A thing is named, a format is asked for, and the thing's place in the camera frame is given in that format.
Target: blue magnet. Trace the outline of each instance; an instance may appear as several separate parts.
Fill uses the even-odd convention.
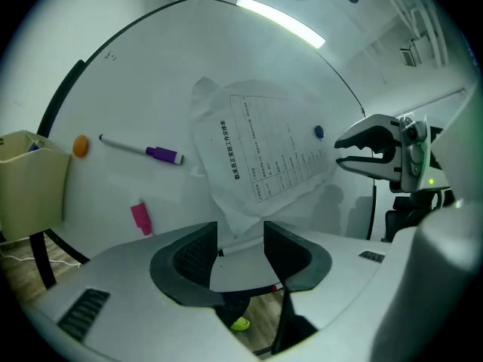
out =
[[[324,138],[324,129],[322,129],[321,125],[315,126],[314,131],[317,138],[320,138],[320,139]]]

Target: purple marker cap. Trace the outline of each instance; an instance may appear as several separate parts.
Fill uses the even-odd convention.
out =
[[[166,161],[166,162],[171,162],[172,164],[177,164],[177,159],[176,159],[177,152],[173,152],[172,150],[163,149],[160,147],[156,147],[156,148],[147,147],[146,154],[160,161]]]

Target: ceiling light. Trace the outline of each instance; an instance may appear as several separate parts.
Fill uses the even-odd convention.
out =
[[[236,4],[239,7],[247,8],[250,11],[256,12],[257,14],[276,22],[315,48],[320,48],[325,43],[325,39],[308,26],[281,11],[269,7],[268,5],[264,5],[254,0],[237,0]]]

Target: yellow-green object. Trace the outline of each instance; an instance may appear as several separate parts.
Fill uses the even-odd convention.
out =
[[[69,159],[50,140],[28,131],[0,137],[0,226],[7,241],[62,221]]]
[[[245,330],[248,330],[249,327],[250,327],[250,322],[247,321],[244,317],[239,317],[237,321],[234,324],[232,324],[230,329],[234,331],[245,331]]]

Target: whiteboard marker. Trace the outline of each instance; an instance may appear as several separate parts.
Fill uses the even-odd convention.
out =
[[[140,148],[139,146],[129,145],[124,142],[116,141],[113,138],[106,137],[104,134],[99,135],[99,139],[107,145],[128,150],[129,152],[133,153],[150,155],[151,157],[160,161],[171,162],[172,164],[176,165],[181,165],[183,163],[184,156],[179,152],[174,152],[172,150],[163,149],[160,147],[152,148],[150,146],[147,146],[146,148]]]
[[[131,212],[133,213],[134,221],[138,228],[141,228],[145,236],[152,234],[151,219],[149,218],[148,211],[144,201],[139,199],[131,207]]]

